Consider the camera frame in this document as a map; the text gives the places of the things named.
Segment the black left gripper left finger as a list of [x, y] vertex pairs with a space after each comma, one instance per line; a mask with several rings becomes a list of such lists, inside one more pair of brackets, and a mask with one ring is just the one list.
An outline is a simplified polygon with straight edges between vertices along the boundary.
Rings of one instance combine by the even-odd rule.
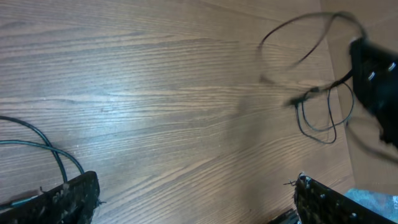
[[90, 224], [100, 205], [96, 172], [87, 171], [1, 214], [1, 224]]

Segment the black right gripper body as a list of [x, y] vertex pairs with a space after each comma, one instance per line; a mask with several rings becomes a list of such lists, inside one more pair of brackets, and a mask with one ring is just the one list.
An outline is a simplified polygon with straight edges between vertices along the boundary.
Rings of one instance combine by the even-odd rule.
[[379, 121], [380, 139], [397, 146], [397, 52], [360, 38], [349, 54], [354, 94]]

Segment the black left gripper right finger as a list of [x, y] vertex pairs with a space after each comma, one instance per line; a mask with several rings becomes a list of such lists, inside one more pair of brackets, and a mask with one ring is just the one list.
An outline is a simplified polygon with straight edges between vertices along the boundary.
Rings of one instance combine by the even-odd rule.
[[394, 224], [303, 173], [295, 181], [294, 204], [302, 224]]

